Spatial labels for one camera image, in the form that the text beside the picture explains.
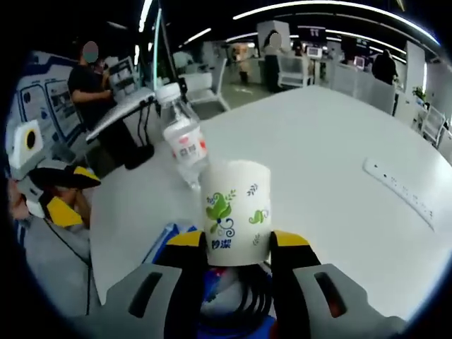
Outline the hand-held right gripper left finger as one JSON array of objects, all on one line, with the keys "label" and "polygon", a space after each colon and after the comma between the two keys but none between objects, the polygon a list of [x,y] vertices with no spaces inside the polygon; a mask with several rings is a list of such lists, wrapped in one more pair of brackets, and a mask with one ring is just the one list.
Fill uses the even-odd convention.
[{"label": "hand-held right gripper left finger", "polygon": [[207,267],[202,231],[173,237],[109,289],[106,338],[195,338]]}]

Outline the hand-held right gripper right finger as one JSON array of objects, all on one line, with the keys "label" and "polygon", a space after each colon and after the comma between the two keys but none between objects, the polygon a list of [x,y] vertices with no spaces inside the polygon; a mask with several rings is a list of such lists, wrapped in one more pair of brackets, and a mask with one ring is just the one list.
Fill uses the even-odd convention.
[{"label": "hand-held right gripper right finger", "polygon": [[402,338],[405,321],[373,308],[366,290],[308,241],[275,230],[270,236],[273,338]]}]

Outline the person's left hand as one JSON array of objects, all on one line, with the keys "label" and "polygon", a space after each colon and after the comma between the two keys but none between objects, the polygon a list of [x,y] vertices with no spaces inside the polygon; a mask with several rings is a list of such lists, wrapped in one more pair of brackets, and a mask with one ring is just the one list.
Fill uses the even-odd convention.
[{"label": "person's left hand", "polygon": [[30,216],[25,198],[12,179],[8,180],[8,209],[14,220],[25,220]]}]

